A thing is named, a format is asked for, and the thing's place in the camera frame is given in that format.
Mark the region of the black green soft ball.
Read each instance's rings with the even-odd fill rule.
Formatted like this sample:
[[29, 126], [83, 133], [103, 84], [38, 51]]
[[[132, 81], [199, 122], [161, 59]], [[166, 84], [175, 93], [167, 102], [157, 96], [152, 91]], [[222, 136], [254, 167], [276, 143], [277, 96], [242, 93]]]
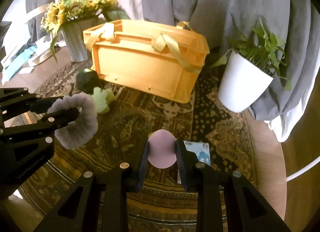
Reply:
[[75, 85], [78, 90], [89, 95], [93, 94], [94, 88], [103, 88], [97, 72], [89, 68], [78, 72], [76, 75]]

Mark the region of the light green soft toy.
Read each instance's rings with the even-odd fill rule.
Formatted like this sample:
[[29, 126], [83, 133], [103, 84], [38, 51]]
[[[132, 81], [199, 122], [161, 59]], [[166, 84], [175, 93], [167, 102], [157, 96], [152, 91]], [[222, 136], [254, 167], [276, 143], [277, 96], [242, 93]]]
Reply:
[[92, 95], [95, 111], [98, 114], [106, 114], [110, 111], [110, 104], [116, 100], [112, 89], [95, 87]]

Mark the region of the blue cloth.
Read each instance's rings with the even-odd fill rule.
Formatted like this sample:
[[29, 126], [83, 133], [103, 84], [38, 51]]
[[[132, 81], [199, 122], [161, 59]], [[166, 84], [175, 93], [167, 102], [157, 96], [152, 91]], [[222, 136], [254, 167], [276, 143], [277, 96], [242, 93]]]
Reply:
[[8, 67], [3, 71], [2, 84], [10, 81], [10, 79], [15, 75], [15, 73], [32, 57], [36, 52], [37, 46], [31, 46], [24, 50], [20, 55], [18, 55]]

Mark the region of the patterned paisley rug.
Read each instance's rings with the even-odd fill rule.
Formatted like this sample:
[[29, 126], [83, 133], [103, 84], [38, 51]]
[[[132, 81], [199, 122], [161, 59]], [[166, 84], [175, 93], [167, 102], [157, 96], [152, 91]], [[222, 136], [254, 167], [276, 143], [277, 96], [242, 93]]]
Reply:
[[[217, 99], [218, 70], [205, 70], [191, 99], [175, 103], [131, 88], [105, 83], [116, 100], [98, 116], [98, 131], [83, 147], [64, 148], [55, 142], [53, 158], [20, 187], [20, 193], [47, 214], [86, 171], [103, 173], [129, 159], [155, 131], [165, 129], [176, 138], [209, 145], [212, 167], [220, 172], [242, 172], [257, 184], [255, 148], [247, 117], [227, 110]], [[127, 194], [130, 231], [194, 231], [197, 194], [184, 192], [176, 165], [148, 166], [138, 193]]]

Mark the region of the white hoop stand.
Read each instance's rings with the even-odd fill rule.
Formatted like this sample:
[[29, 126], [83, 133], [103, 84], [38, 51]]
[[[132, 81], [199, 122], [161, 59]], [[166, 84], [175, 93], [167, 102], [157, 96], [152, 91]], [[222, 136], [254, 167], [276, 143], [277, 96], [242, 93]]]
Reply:
[[320, 156], [318, 156], [316, 159], [314, 159], [312, 162], [310, 162], [308, 165], [304, 166], [303, 168], [301, 168], [300, 170], [298, 170], [297, 172], [293, 173], [292, 175], [289, 175], [286, 178], [286, 181], [292, 181], [293, 179], [299, 177], [300, 175], [304, 174], [305, 172], [309, 171], [310, 169], [312, 169], [314, 166], [316, 166], [318, 163], [320, 162]]

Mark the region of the grey ribbed vase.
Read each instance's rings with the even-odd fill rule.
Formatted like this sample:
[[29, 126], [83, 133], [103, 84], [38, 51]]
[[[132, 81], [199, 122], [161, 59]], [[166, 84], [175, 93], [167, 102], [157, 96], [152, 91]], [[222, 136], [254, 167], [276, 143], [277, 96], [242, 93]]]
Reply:
[[62, 35], [73, 62], [84, 62], [91, 59], [91, 53], [85, 46], [83, 31], [98, 24], [98, 18], [70, 23], [62, 27]]

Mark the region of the sunflower bouquet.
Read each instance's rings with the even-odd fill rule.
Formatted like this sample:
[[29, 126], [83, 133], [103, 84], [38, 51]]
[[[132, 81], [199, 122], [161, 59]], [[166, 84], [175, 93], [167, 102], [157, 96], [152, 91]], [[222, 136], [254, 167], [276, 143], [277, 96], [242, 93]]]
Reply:
[[83, 31], [84, 43], [89, 52], [99, 38], [114, 40], [115, 20], [129, 19], [117, 0], [59, 0], [50, 3], [42, 17], [41, 29], [50, 33], [52, 49], [62, 27], [81, 20], [98, 18], [98, 24]]

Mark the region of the white plant pot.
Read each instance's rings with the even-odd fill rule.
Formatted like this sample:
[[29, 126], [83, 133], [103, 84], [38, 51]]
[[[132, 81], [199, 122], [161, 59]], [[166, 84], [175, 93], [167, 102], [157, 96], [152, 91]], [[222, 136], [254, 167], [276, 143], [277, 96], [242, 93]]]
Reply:
[[232, 52], [217, 97], [228, 110], [240, 113], [255, 102], [273, 81], [243, 56]]

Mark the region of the orange plastic storage box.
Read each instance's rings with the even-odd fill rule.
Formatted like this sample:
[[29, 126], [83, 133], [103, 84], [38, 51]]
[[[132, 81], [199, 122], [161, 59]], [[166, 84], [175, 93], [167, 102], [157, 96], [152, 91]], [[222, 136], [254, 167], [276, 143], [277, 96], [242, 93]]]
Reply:
[[188, 25], [121, 19], [86, 29], [92, 69], [107, 82], [187, 103], [209, 54], [206, 38]]

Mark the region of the green potted plant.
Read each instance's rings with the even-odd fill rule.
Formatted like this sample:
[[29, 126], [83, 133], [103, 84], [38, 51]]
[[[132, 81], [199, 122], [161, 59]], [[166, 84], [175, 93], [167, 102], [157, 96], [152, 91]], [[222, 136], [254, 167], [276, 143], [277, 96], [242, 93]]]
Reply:
[[232, 20], [236, 29], [236, 37], [228, 37], [229, 49], [212, 65], [216, 68], [226, 65], [231, 60], [231, 53], [241, 55], [245, 60], [256, 66], [268, 76], [278, 76], [284, 81], [284, 89], [291, 90], [292, 79], [282, 75], [281, 66], [287, 66], [285, 59], [285, 42], [273, 32], [271, 32], [261, 17], [251, 27], [249, 36], [245, 36]]

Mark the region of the grey curtain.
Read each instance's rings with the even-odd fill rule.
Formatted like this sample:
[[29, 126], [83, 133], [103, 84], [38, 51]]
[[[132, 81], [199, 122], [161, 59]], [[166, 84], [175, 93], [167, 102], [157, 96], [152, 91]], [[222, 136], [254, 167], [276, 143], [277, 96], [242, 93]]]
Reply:
[[[31, 11], [55, 0], [26, 0]], [[143, 19], [174, 25], [188, 21], [203, 34], [210, 48], [227, 50], [227, 38], [234, 37], [232, 20], [244, 34], [259, 17], [286, 42], [286, 74], [291, 90], [275, 78], [250, 106], [256, 120], [270, 126], [294, 126], [304, 114], [319, 70], [319, 12], [310, 0], [142, 0]]]

